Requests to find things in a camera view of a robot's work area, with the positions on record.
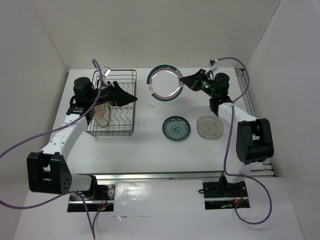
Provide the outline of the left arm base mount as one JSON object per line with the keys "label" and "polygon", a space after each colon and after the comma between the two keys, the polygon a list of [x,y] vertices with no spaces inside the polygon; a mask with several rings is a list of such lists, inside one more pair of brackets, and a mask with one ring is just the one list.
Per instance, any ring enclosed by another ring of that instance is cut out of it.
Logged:
{"label": "left arm base mount", "polygon": [[[96,213],[98,210],[101,212],[113,212],[115,205],[114,199],[116,193],[116,182],[99,180],[97,184],[98,186],[92,196],[85,196],[82,192],[80,192],[85,201],[88,212]],[[81,197],[75,193],[70,193],[67,212],[83,213],[85,211],[85,206]]]}

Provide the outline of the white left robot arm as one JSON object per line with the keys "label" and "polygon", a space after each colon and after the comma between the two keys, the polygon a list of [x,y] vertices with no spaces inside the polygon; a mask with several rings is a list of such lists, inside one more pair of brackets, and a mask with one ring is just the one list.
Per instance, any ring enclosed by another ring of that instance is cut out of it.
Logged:
{"label": "white left robot arm", "polygon": [[99,193],[96,177],[71,173],[67,158],[91,123],[95,106],[109,103],[123,107],[138,99],[124,91],[117,81],[94,88],[87,77],[74,81],[73,92],[62,126],[45,147],[39,152],[31,152],[26,159],[28,185],[35,193],[66,195],[80,191],[86,199],[92,200]]}

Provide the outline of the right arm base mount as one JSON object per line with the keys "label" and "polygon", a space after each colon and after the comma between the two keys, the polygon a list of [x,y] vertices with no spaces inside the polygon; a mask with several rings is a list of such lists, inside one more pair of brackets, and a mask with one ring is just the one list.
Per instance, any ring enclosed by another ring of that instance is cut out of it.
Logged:
{"label": "right arm base mount", "polygon": [[204,197],[206,210],[250,208],[245,182],[228,183],[223,174],[218,181],[203,182],[198,193]]}

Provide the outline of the green red rimmed white plate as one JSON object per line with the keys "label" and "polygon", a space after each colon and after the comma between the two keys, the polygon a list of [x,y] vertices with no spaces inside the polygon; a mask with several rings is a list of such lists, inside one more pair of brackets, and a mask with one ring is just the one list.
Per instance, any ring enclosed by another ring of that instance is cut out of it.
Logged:
{"label": "green red rimmed white plate", "polygon": [[161,64],[149,72],[146,85],[153,98],[161,102],[170,102],[183,92],[182,77],[181,71],[175,66]]}

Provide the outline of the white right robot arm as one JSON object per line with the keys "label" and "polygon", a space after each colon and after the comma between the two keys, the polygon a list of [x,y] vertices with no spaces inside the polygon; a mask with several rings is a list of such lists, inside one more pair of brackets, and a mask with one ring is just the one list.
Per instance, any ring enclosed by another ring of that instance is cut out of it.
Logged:
{"label": "white right robot arm", "polygon": [[182,77],[181,82],[192,91],[203,91],[209,99],[210,110],[230,124],[226,152],[236,158],[224,157],[223,172],[217,193],[232,197],[244,187],[244,178],[258,164],[274,155],[270,122],[257,118],[241,108],[229,97],[230,78],[225,73],[213,74],[200,69],[193,75]]}

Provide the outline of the orange sunburst white plate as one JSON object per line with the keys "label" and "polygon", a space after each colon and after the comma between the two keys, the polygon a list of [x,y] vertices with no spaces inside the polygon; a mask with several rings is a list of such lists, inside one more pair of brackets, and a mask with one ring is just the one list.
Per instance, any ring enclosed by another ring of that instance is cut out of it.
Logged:
{"label": "orange sunburst white plate", "polygon": [[94,107],[95,122],[102,128],[108,126],[110,122],[110,106],[108,103],[101,104]]}

